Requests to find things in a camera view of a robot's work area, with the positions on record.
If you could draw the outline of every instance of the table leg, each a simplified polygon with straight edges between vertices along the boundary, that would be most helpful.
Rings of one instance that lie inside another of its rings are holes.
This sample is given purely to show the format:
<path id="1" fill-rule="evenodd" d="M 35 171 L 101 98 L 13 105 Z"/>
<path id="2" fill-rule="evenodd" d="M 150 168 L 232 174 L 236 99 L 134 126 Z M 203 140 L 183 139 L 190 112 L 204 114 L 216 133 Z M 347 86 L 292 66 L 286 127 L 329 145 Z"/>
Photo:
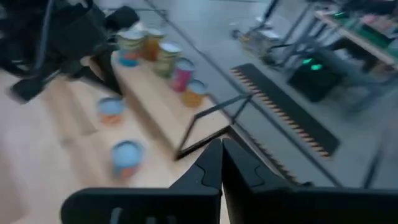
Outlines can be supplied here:
<path id="1" fill-rule="evenodd" d="M 302 35 L 298 40 L 290 47 L 287 48 L 287 53 L 285 57 L 282 58 L 281 65 L 285 66 L 285 64 L 289 61 L 289 59 L 297 53 L 297 49 L 306 41 L 306 39 L 310 36 L 311 31 L 315 27 L 315 25 L 318 23 L 318 18 L 315 16 L 312 18 L 312 20 L 308 23 L 308 26 L 304 29 L 302 32 Z"/>
<path id="2" fill-rule="evenodd" d="M 300 16 L 297 18 L 297 20 L 294 22 L 292 27 L 289 29 L 287 32 L 286 36 L 280 43 L 281 45 L 286 44 L 287 41 L 290 39 L 296 28 L 299 26 L 299 24 L 303 21 L 305 15 L 307 15 L 308 11 L 312 8 L 312 3 L 308 4 L 307 7 L 303 10 L 303 12 L 300 14 Z"/>

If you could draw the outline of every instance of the metal pole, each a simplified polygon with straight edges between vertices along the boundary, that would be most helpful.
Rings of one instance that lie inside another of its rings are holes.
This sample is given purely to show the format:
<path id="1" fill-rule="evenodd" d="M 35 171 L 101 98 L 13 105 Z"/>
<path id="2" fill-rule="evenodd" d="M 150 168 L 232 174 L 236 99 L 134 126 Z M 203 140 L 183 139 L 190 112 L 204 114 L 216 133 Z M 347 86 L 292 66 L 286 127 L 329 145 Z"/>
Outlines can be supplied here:
<path id="1" fill-rule="evenodd" d="M 299 26 L 299 24 L 303 21 L 305 15 L 307 15 L 308 11 L 312 8 L 312 4 L 310 3 L 306 6 L 306 8 L 302 11 L 302 13 L 300 14 L 300 16 L 297 18 L 297 20 L 294 22 L 294 24 L 292 25 L 292 27 L 289 29 L 289 31 L 287 32 L 286 36 L 284 37 L 284 39 L 282 40 L 282 42 L 280 43 L 281 45 L 286 44 L 287 41 L 290 39 L 290 37 L 292 36 L 292 34 L 294 33 L 294 31 L 296 30 L 296 28 Z"/>
<path id="2" fill-rule="evenodd" d="M 389 141 L 393 141 L 396 139 L 396 129 L 398 129 L 398 120 L 396 119 L 398 112 L 398 106 L 395 106 L 393 112 L 390 115 L 388 120 L 387 128 L 381 134 L 381 142 L 379 148 L 377 149 L 372 163 L 369 166 L 368 174 L 366 174 L 364 181 L 363 181 L 363 188 L 370 189 L 376 179 L 376 175 L 379 172 L 379 168 L 381 165 L 382 160 L 386 156 L 386 152 L 388 149 Z"/>

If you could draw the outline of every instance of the green light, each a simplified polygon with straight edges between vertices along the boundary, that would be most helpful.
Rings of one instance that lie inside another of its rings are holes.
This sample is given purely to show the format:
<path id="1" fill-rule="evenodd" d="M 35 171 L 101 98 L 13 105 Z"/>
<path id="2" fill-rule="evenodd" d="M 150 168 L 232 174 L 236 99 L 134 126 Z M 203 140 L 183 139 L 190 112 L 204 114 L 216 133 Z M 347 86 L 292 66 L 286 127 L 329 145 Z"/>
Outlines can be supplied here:
<path id="1" fill-rule="evenodd" d="M 322 65 L 312 65 L 311 66 L 311 70 L 319 70 L 321 69 L 323 66 Z"/>
<path id="2" fill-rule="evenodd" d="M 305 59 L 304 61 L 303 61 L 303 64 L 305 65 L 305 64 L 308 64 L 308 63 L 310 63 L 312 61 L 312 58 L 309 58 L 309 59 Z"/>

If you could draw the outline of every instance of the tin can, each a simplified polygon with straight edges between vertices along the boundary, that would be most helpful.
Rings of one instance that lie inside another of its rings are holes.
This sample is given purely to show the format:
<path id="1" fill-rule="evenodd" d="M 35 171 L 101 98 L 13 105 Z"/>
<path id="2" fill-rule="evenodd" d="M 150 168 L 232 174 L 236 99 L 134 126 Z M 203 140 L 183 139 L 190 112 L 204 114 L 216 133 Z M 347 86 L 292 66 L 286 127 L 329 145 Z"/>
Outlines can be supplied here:
<path id="1" fill-rule="evenodd" d="M 119 62 L 128 67 L 138 65 L 138 58 L 141 56 L 144 43 L 143 31 L 130 29 L 118 34 Z"/>
<path id="2" fill-rule="evenodd" d="M 122 121 L 124 103 L 120 98 L 103 98 L 98 102 L 101 122 L 114 126 Z"/>
<path id="3" fill-rule="evenodd" d="M 179 58 L 175 63 L 175 73 L 172 79 L 172 88 L 174 91 L 183 92 L 187 83 L 192 79 L 192 73 L 195 65 L 186 58 Z"/>
<path id="4" fill-rule="evenodd" d="M 165 37 L 165 33 L 159 29 L 151 28 L 147 30 L 147 36 L 144 41 L 143 57 L 151 62 L 156 61 L 159 53 L 160 41 Z"/>
<path id="5" fill-rule="evenodd" d="M 160 50 L 157 54 L 157 61 L 154 66 L 155 73 L 163 78 L 170 78 L 174 70 L 175 60 L 182 49 L 175 42 L 163 41 L 160 43 Z"/>
<path id="6" fill-rule="evenodd" d="M 187 89 L 182 95 L 182 100 L 185 106 L 196 108 L 202 104 L 206 94 L 206 85 L 199 80 L 193 79 L 189 81 Z"/>
<path id="7" fill-rule="evenodd" d="M 113 174 L 126 179 L 135 174 L 142 161 L 143 148 L 135 141 L 123 141 L 112 148 Z"/>

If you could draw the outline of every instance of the wooden table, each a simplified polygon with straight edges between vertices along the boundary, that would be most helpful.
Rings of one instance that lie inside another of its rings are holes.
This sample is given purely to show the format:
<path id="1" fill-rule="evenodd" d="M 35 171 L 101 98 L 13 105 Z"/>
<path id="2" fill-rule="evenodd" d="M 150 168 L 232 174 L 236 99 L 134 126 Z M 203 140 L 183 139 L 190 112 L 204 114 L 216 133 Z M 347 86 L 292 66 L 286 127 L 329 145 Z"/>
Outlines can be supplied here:
<path id="1" fill-rule="evenodd" d="M 3 92 L 16 81 L 0 74 Z M 132 101 L 122 125 L 102 125 L 96 104 L 105 96 L 84 83 L 62 80 L 26 105 L 0 95 L 0 190 L 6 199 L 0 202 L 0 223 L 60 223 L 62 202 L 86 187 L 169 187 L 203 151 L 174 162 L 157 127 Z M 109 153 L 126 139 L 139 141 L 145 154 L 139 172 L 121 182 L 112 178 Z M 229 223 L 224 197 L 221 204 L 221 223 Z"/>
<path id="2" fill-rule="evenodd" d="M 331 18 L 330 14 L 328 14 L 326 11 L 316 11 L 315 17 L 332 28 L 336 28 L 336 27 L 340 26 L 340 23 L 338 23 L 338 21 Z M 395 58 L 394 56 L 392 56 L 391 54 L 386 52 L 384 49 L 381 49 L 381 48 L 373 45 L 372 43 L 370 43 L 370 41 L 362 38 L 354 31 L 349 30 L 343 26 L 339 27 L 337 32 L 340 35 L 342 35 L 343 37 L 346 37 L 349 40 L 352 40 L 355 44 L 358 44 L 359 46 L 361 46 L 363 49 L 367 50 L 369 53 L 373 54 L 375 57 L 377 57 L 382 62 L 384 62 L 388 65 L 392 65 L 395 69 L 398 70 L 398 58 Z"/>

